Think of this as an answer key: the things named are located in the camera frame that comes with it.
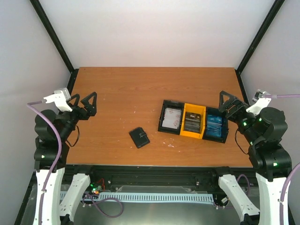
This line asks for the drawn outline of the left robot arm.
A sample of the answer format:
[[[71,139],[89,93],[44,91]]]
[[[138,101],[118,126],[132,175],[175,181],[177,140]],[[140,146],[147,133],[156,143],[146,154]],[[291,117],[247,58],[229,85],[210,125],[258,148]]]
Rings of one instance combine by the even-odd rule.
[[[94,188],[98,178],[90,166],[83,166],[73,175],[70,187],[63,199],[60,190],[65,174],[71,133],[78,130],[77,123],[88,120],[97,113],[97,93],[85,98],[79,94],[70,96],[68,90],[56,90],[42,103],[54,103],[59,112],[47,109],[39,111],[34,103],[27,106],[36,113],[34,153],[37,178],[35,225],[72,225],[75,213],[86,189]]]

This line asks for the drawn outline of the yellow bin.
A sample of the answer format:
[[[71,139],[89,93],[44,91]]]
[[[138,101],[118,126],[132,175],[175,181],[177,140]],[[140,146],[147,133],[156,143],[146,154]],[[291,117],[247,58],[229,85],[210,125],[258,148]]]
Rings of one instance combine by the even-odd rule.
[[[205,125],[206,107],[185,103],[180,135],[203,139]]]

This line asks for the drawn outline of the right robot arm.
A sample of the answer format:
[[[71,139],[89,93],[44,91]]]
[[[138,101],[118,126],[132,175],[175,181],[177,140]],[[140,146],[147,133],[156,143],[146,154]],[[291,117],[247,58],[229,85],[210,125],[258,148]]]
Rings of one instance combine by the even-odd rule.
[[[255,207],[228,167],[220,167],[218,185],[240,218],[242,225],[287,225],[288,188],[292,160],[280,144],[288,125],[284,112],[270,107],[271,96],[258,90],[254,105],[242,102],[225,91],[220,92],[219,111],[238,126],[249,143],[248,156],[255,169],[260,207]]]

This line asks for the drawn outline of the black leather card holder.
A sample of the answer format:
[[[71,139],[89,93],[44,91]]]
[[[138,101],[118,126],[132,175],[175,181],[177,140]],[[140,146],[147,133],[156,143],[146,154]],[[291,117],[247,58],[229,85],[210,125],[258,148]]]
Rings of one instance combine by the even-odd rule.
[[[136,148],[141,148],[150,143],[150,140],[142,127],[137,127],[129,132]]]

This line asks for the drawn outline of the black bin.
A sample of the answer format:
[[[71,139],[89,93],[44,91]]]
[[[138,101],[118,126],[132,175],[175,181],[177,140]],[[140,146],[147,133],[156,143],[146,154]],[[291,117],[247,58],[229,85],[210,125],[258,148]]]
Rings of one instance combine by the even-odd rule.
[[[181,131],[184,103],[164,100],[158,122],[158,131],[179,135]]]
[[[225,143],[228,136],[228,120],[217,108],[206,107],[203,140]]]

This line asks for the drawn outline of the black cards stack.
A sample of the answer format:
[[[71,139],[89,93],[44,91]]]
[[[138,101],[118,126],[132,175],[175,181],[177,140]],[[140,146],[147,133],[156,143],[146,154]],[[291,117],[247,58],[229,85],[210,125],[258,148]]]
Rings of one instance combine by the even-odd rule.
[[[184,130],[200,133],[201,115],[193,112],[186,112],[184,119]]]

